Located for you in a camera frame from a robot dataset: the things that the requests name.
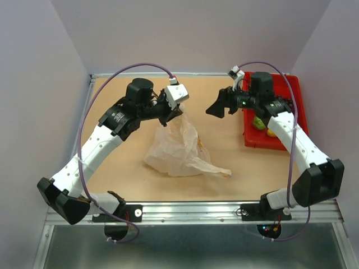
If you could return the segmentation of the green fake custard apple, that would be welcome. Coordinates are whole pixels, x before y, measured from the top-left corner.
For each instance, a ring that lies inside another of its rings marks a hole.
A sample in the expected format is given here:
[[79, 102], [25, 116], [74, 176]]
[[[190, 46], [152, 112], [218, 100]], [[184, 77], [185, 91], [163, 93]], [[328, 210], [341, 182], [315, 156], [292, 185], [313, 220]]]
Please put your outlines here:
[[253, 121], [252, 121], [252, 125], [253, 127], [258, 130], [258, 131], [263, 131], [266, 129], [266, 125], [263, 123], [263, 121], [258, 118], [258, 117], [254, 117]]

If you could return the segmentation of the white plastic bag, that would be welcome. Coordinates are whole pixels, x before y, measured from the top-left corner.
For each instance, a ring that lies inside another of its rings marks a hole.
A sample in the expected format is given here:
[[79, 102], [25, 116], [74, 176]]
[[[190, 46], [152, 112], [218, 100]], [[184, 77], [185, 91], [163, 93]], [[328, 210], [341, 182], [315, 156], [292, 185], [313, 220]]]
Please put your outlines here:
[[143, 158], [144, 164], [170, 177], [231, 177], [231, 170], [212, 164], [186, 107], [179, 108], [181, 115], [165, 127], [156, 127], [153, 142]]

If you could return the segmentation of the yellow fake lemon fruit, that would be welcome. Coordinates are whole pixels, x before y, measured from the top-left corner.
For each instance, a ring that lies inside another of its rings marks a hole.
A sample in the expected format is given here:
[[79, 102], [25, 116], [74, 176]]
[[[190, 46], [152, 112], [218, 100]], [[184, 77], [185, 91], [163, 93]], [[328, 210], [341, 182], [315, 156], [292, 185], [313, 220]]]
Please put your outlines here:
[[277, 137], [277, 135], [271, 129], [267, 129], [266, 134], [272, 138]]

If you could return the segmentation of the dark purple fake grapes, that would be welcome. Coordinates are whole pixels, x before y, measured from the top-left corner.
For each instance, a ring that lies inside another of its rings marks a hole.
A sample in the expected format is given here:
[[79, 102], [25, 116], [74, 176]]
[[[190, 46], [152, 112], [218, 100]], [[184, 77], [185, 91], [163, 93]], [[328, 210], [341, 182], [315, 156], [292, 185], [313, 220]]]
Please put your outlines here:
[[287, 106], [290, 107], [291, 112], [292, 112], [293, 114], [295, 113], [294, 104], [293, 104], [292, 98], [286, 98], [286, 97], [283, 97], [283, 96], [281, 96], [281, 95], [277, 95], [276, 98], [277, 98], [278, 100], [281, 100], [281, 101], [283, 101], [284, 103], [286, 103]]

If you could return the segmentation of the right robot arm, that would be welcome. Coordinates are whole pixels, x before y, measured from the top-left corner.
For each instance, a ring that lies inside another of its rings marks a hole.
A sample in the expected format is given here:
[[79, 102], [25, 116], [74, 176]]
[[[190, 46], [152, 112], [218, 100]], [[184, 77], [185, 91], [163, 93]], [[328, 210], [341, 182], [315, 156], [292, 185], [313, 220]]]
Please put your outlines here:
[[219, 90], [216, 101], [206, 113], [223, 118], [226, 109], [229, 114], [238, 109], [253, 110], [284, 145], [291, 155], [291, 163], [297, 165], [301, 174], [293, 184], [261, 196], [258, 203], [261, 217], [270, 219], [278, 210], [291, 206], [309, 207], [339, 195], [344, 164], [319, 150], [302, 130], [291, 107], [275, 95], [270, 73], [253, 73], [247, 90], [237, 86]]

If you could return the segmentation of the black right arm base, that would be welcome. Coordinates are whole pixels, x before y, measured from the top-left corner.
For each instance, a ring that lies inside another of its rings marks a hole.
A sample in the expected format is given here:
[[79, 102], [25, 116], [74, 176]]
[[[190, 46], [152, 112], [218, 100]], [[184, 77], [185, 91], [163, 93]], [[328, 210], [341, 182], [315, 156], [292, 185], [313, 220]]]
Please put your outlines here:
[[291, 214], [285, 215], [283, 209], [272, 209], [261, 203], [244, 203], [240, 207], [240, 213], [243, 221], [274, 221], [292, 220]]

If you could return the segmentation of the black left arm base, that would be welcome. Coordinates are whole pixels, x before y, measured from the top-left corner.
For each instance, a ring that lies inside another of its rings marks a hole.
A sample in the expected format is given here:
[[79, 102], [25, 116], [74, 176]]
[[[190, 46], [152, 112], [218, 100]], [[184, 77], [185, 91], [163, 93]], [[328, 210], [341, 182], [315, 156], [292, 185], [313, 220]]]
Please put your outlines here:
[[[119, 209], [115, 210], [114, 216], [130, 222], [142, 222], [143, 206], [141, 204], [126, 204], [120, 206]], [[103, 212], [98, 216], [92, 217], [92, 222], [116, 222], [116, 219], [104, 214]]]

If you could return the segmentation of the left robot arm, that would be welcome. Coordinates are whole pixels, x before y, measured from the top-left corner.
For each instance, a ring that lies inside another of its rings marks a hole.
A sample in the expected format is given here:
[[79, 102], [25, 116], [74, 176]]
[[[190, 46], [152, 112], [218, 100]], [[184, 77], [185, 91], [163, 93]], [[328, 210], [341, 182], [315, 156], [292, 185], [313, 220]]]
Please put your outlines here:
[[99, 119], [80, 152], [51, 178], [41, 178], [37, 188], [56, 213], [74, 225], [87, 215], [105, 213], [111, 220], [124, 217], [126, 201], [113, 191], [90, 194], [84, 184], [97, 168], [145, 120], [157, 119], [166, 126], [182, 114], [180, 103], [189, 98], [188, 91], [175, 78], [153, 93], [154, 84], [145, 78], [135, 78], [127, 85], [126, 94]]

